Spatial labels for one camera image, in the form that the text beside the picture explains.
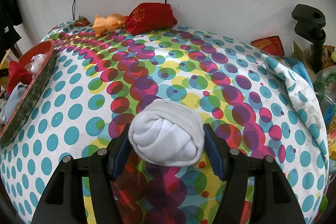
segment polka dot tablecloth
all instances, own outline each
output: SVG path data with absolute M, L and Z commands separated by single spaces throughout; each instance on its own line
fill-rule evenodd
M 92 155 L 156 98 L 187 105 L 230 147 L 272 155 L 296 194 L 306 223 L 325 186 L 319 146 L 292 108 L 284 82 L 263 66 L 258 49 L 185 27 L 95 38 L 91 27 L 56 26 L 59 54 L 51 79 L 18 136 L 0 150 L 1 178 L 20 217 L 30 223 L 59 161 Z M 212 223 L 225 183 L 207 156 L 197 165 L 151 165 L 132 152 L 112 183 L 124 223 Z M 95 223 L 88 179 L 88 223 Z M 242 224 L 253 196 L 249 180 Z

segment red package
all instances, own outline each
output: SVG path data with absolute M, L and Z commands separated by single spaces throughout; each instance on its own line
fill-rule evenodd
M 33 74 L 28 72 L 23 65 L 15 61 L 10 61 L 8 69 L 8 86 L 7 92 L 9 96 L 12 94 L 13 89 L 19 82 L 29 85 L 33 79 Z
M 285 56 L 285 52 L 282 47 L 280 37 L 278 37 L 277 35 L 273 37 L 266 37 L 266 38 L 252 41 L 251 45 L 254 47 L 257 47 L 260 50 L 263 50 L 264 52 L 267 52 L 267 53 L 270 53 L 270 54 L 273 54 L 279 57 Z
M 170 4 L 141 3 L 126 19 L 126 31 L 132 35 L 171 28 L 177 24 Z

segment blue gripper pad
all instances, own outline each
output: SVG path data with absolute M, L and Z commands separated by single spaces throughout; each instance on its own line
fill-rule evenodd
M 225 173 L 223 170 L 223 161 L 218 152 L 218 149 L 212 140 L 209 132 L 207 130 L 204 131 L 204 150 L 208 156 L 208 159 L 211 164 L 211 168 L 213 173 L 218 176 L 220 180 L 224 180 Z
M 115 156 L 114 169 L 112 172 L 114 180 L 116 180 L 123 173 L 129 154 L 131 153 L 131 149 L 132 145 L 129 142 L 128 135 L 126 135 L 118 153 Z

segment orange toy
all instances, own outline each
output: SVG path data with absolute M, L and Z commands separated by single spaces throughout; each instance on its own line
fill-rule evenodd
M 96 37 L 108 30 L 109 32 L 120 33 L 121 27 L 125 24 L 125 20 L 128 16 L 122 16 L 119 14 L 111 14 L 107 18 L 95 16 L 94 25 L 92 26 Z

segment white rolled sock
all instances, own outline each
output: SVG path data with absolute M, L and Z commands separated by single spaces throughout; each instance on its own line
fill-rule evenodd
M 190 166 L 203 153 L 202 117 L 187 106 L 156 99 L 133 119 L 128 138 L 145 161 Z

